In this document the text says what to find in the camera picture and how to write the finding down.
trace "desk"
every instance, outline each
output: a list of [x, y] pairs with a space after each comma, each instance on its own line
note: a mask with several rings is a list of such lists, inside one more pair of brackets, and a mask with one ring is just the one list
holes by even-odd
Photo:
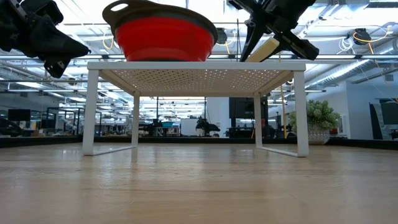
[[179, 127], [156, 127], [155, 136], [180, 136]]
[[[139, 98], [141, 96], [253, 97], [256, 147], [289, 156], [306, 157], [308, 148], [304, 63], [277, 62], [89, 62], [83, 152], [87, 156], [138, 146]], [[131, 146], [94, 151], [94, 125], [102, 77], [134, 97]], [[287, 152], [262, 145], [260, 97], [294, 78], [298, 151]]]

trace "red collapsible bowl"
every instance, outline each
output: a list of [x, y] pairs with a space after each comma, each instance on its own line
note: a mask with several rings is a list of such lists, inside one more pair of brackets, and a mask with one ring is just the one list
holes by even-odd
[[[122, 3], [128, 7], [109, 12]], [[217, 41], [216, 27], [208, 19], [181, 7], [123, 0], [110, 4], [103, 17], [127, 61], [203, 62]]]

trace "green plant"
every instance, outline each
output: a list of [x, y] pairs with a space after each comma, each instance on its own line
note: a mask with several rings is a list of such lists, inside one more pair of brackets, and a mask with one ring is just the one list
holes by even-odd
[[[296, 112], [289, 114], [290, 125], [293, 130], [297, 131], [297, 116]], [[307, 122], [310, 126], [316, 126], [323, 130], [331, 130], [338, 127], [338, 120], [340, 115], [334, 112], [333, 108], [329, 107], [329, 102], [310, 100], [307, 103]]]

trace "wood panel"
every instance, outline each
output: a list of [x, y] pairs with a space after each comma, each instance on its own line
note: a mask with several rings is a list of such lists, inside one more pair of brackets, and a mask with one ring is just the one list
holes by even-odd
[[80, 148], [1, 149], [1, 223], [398, 220], [396, 151], [311, 147], [297, 159], [252, 145], [141, 144], [83, 157]]

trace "perforated tabletop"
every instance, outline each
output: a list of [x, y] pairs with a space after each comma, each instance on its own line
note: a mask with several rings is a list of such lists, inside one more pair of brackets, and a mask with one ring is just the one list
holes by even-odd
[[240, 96], [266, 94], [302, 72], [299, 63], [90, 62], [89, 70], [141, 96]]

